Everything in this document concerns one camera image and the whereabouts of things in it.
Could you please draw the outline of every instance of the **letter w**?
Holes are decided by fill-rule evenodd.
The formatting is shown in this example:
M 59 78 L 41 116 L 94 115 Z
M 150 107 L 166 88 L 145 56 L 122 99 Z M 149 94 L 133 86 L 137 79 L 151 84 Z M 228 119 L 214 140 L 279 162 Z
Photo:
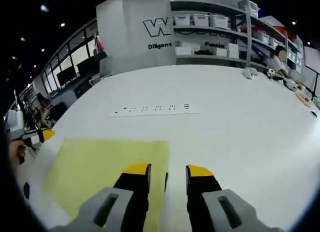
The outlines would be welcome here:
M 158 37 L 160 33 L 164 36 L 171 35 L 170 26 L 167 26 L 169 17 L 164 20 L 163 18 L 157 18 L 154 22 L 152 20 L 145 20 L 143 24 L 148 31 L 150 37 Z

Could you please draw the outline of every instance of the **desk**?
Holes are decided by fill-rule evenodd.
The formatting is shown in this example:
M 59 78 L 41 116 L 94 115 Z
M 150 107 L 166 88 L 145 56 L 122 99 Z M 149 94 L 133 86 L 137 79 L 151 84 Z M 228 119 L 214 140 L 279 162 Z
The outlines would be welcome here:
M 199 114 L 111 118 L 131 105 L 189 103 Z M 185 166 L 211 170 L 257 210 L 268 226 L 289 229 L 306 209 L 320 180 L 318 119 L 283 84 L 263 74 L 248 80 L 241 69 L 176 65 L 104 79 L 82 95 L 57 122 L 29 177 L 30 203 L 51 227 L 66 222 L 59 205 L 36 201 L 41 182 L 65 137 L 167 140 L 169 176 L 161 231 L 191 231 Z

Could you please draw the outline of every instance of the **power outlet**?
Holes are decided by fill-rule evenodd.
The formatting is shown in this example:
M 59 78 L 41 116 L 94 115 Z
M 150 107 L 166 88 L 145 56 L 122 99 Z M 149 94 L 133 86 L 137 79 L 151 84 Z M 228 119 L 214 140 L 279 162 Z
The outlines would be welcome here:
M 129 109 L 117 109 L 110 117 L 128 116 L 151 116 L 151 115 L 174 115 L 174 114 L 194 114 L 200 113 L 200 109 L 191 104 L 169 104 L 169 105 L 149 105 L 131 106 Z

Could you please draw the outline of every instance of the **white table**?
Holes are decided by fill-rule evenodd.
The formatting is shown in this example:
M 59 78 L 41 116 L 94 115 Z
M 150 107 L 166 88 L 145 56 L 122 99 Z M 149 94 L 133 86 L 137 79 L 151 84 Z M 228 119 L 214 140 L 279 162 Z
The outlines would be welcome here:
M 110 118 L 118 108 L 189 103 L 199 114 Z M 318 116 L 319 110 L 312 107 Z M 55 202 L 42 202 L 41 182 L 65 137 L 163 139 L 170 143 L 162 231 L 191 231 L 185 166 L 211 170 L 222 188 L 252 204 L 260 220 L 289 229 L 306 209 L 320 180 L 320 118 L 293 92 L 263 74 L 241 69 L 180 65 L 104 79 L 58 121 L 32 165 L 30 202 L 51 227 L 66 222 Z

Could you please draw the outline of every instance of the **black ceiling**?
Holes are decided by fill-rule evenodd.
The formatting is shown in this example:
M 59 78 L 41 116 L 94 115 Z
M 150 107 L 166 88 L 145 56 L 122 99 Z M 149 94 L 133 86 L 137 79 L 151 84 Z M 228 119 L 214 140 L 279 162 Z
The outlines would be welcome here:
M 104 0 L 7 0 L 4 29 L 2 74 L 15 87 L 23 88 L 38 75 L 53 53 L 76 30 L 96 17 L 96 5 Z M 277 18 L 304 42 L 316 46 L 320 40 L 318 0 L 251 0 Z M 41 4 L 49 9 L 40 10 Z

